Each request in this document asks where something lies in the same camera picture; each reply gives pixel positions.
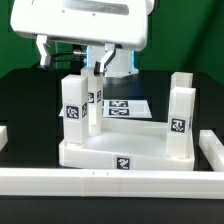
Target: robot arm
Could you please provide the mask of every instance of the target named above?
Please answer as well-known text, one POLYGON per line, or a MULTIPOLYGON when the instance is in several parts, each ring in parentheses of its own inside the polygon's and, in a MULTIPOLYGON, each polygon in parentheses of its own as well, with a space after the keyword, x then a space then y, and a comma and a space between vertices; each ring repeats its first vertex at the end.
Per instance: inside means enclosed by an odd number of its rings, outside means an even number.
POLYGON ((105 46, 106 55, 96 63, 95 74, 121 49, 140 51, 147 44, 148 15, 156 0, 15 0, 11 25, 26 38, 37 38, 41 66, 52 60, 48 41, 105 46))

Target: green background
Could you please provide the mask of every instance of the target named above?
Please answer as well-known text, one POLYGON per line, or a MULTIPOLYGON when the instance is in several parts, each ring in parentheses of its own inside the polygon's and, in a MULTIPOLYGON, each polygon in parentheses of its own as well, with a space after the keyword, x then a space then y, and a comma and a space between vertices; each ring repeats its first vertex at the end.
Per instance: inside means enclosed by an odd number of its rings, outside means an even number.
MULTIPOLYGON (((0 2, 0 77, 40 59, 35 41, 10 27, 13 2, 0 2)), ((52 45, 52 53, 66 50, 71 46, 52 45)), ((149 19, 148 45, 136 56, 142 70, 205 72, 224 85, 224 1, 159 0, 149 19)))

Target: white platform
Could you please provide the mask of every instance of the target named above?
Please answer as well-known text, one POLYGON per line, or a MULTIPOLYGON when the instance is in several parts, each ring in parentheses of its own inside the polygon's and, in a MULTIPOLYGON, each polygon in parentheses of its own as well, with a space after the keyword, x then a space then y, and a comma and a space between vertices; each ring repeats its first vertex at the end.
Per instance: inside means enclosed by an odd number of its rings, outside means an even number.
POLYGON ((167 124, 136 120, 102 120, 102 134, 89 137, 86 145, 64 141, 59 146, 60 165, 85 169, 117 169, 118 160, 129 160, 130 170, 191 171, 194 149, 191 140, 188 159, 166 154, 167 124))

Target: white pillar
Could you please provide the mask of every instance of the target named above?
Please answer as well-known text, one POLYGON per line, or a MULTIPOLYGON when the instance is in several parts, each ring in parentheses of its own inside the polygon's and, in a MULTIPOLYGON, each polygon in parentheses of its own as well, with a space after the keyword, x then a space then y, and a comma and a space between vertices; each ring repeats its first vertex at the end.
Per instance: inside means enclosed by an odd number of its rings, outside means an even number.
POLYGON ((195 92, 193 88, 175 87, 170 93, 166 150, 172 157, 189 157, 195 92))
POLYGON ((62 79, 64 141, 84 144, 88 138, 88 80, 80 75, 62 79))
POLYGON ((95 76, 93 68, 84 68, 81 74, 88 77, 89 135, 96 136, 101 133, 103 77, 95 76))
POLYGON ((175 87, 191 88, 193 80, 193 73, 175 72, 171 77, 172 90, 175 87))

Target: black table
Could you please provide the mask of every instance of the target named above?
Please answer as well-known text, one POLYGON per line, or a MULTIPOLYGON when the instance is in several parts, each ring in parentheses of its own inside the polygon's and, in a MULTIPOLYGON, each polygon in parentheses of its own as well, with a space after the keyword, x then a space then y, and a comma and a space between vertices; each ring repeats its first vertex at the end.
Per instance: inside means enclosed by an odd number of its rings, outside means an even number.
MULTIPOLYGON (((0 167, 58 168, 63 139, 61 79, 66 71, 11 71, 0 80, 0 124, 9 142, 0 167)), ((105 85, 104 98, 145 99, 152 121, 167 121, 172 72, 141 71, 137 80, 105 85)), ((194 73, 197 89, 193 136, 195 170, 211 171, 198 146, 199 131, 212 129, 224 143, 224 87, 194 73)), ((0 197, 2 223, 220 223, 223 200, 156 198, 0 197)))

